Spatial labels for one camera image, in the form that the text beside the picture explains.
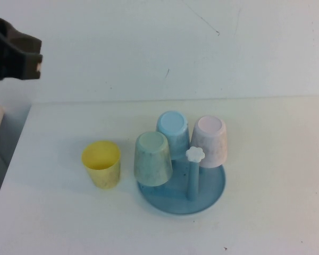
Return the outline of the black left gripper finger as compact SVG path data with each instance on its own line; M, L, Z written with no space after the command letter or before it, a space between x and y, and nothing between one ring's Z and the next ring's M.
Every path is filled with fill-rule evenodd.
M31 53L0 55L0 81L5 78L37 80L40 78L43 56Z
M8 21L0 18L0 34L19 50L40 54L42 41L18 31Z

